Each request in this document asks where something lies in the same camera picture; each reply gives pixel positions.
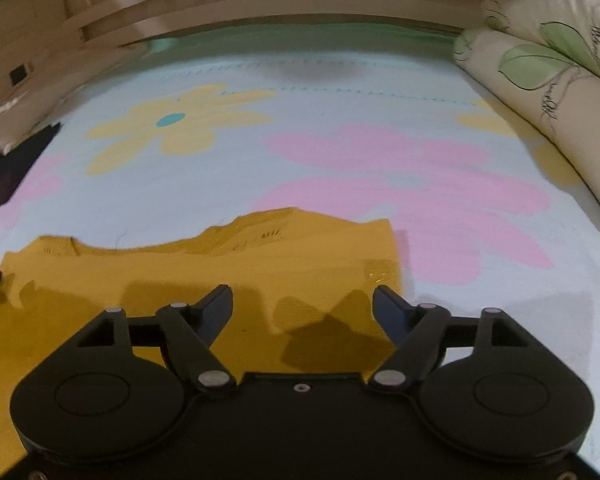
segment crumpled yellow fabric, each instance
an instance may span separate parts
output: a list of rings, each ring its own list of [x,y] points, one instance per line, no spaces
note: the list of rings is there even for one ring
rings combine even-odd
[[[108,306],[150,316],[231,286],[234,314],[212,351],[237,378],[246,371],[369,374],[394,350],[370,302],[381,284],[400,293],[387,220],[356,224],[287,208],[132,250],[46,236],[7,253],[0,268],[0,474],[24,455],[9,415],[15,385]],[[162,364],[157,349],[134,352]]]

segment metal pin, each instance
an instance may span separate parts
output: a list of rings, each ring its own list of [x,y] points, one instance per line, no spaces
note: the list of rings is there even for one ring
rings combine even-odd
[[[220,388],[231,381],[231,377],[222,370],[207,370],[198,376],[198,381],[206,388]]]
[[[374,381],[382,386],[400,386],[407,380],[407,376],[400,370],[380,370],[374,375]]]
[[[306,392],[308,392],[311,389],[311,386],[309,386],[308,384],[305,383],[298,383],[294,386],[294,391],[298,392],[299,394],[304,394]]]

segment light blue bedsheet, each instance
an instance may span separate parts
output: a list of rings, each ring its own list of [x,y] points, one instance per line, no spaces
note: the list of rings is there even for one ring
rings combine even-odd
[[[43,234],[130,248],[280,206],[389,218],[407,300],[504,308],[587,382],[600,470],[600,206],[452,42],[384,25],[154,41],[49,118],[62,130],[0,208],[0,260]]]

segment green leaf pattern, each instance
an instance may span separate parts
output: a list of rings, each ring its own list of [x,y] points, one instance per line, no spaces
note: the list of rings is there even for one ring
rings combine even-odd
[[[540,25],[539,30],[548,46],[600,77],[598,60],[575,28],[560,22],[548,22]]]
[[[536,90],[549,84],[575,62],[546,46],[520,44],[504,53],[500,73],[515,86]]]

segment pillow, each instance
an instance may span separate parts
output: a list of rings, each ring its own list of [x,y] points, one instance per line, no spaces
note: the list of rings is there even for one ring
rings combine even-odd
[[[485,24],[548,46],[600,78],[600,0],[485,0]]]
[[[0,153],[27,139],[69,93],[121,63],[139,57],[144,44],[80,48],[52,54],[0,103]]]
[[[496,30],[466,30],[454,51],[459,66],[554,142],[600,200],[600,78]]]

